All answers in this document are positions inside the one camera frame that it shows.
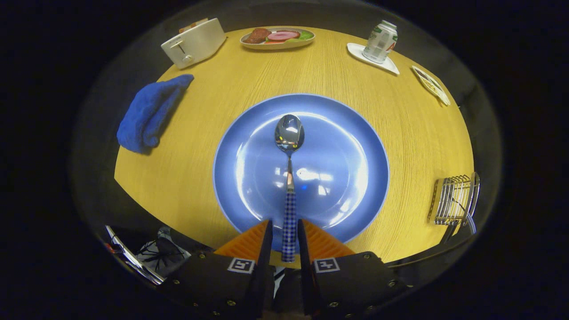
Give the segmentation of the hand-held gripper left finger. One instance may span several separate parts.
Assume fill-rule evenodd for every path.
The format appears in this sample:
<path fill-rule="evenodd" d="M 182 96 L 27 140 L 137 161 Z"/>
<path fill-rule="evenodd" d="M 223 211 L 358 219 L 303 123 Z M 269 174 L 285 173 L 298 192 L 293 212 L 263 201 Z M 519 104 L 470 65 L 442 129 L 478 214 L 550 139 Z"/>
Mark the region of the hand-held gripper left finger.
<path fill-rule="evenodd" d="M 198 320 L 258 320 L 268 296 L 273 223 L 265 220 L 213 252 L 195 251 L 158 292 Z"/>

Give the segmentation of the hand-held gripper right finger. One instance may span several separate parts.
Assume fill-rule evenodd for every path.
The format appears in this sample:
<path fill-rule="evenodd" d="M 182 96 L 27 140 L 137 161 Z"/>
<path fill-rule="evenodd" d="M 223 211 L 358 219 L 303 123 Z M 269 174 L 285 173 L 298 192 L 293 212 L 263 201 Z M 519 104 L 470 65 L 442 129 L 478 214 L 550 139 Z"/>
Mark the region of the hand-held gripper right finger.
<path fill-rule="evenodd" d="M 313 320 L 370 320 L 411 286 L 375 253 L 356 253 L 311 223 L 297 223 L 304 312 Z"/>

